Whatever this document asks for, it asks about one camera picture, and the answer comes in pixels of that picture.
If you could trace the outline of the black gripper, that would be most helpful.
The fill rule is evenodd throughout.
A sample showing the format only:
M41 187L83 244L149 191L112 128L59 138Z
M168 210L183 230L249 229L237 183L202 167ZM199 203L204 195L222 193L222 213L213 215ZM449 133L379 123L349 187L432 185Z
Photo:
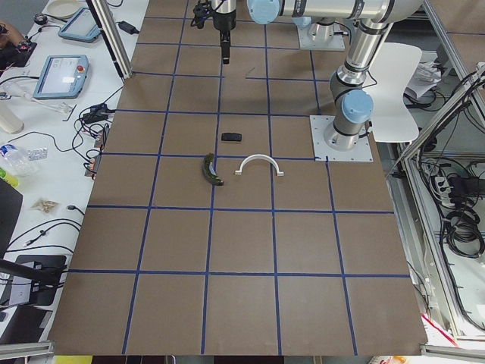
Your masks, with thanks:
M214 0L213 23L216 30L232 30L236 26L236 0ZM221 32L221 58L223 64L230 63L230 31Z

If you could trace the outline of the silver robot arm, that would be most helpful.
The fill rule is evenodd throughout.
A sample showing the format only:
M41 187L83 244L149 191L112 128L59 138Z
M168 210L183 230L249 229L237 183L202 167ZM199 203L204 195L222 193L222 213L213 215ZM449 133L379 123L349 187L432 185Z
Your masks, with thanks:
M277 17L342 18L356 20L346 60L330 79L336 107L333 123L324 131L325 143L332 149L352 149L360 130L371 118L374 103L362 87L368 68L390 27L418 10L421 1L247 1L251 18L269 24Z

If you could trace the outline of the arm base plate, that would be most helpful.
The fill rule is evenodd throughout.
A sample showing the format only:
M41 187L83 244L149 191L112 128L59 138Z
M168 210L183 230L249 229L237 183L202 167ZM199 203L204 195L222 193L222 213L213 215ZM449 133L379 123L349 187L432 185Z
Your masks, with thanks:
M298 32L300 49L329 52L345 50L344 35L335 18L303 17L301 20L295 20L294 24Z
M373 156L364 127L354 136L339 134L332 115L311 115L314 159L322 162L372 162Z

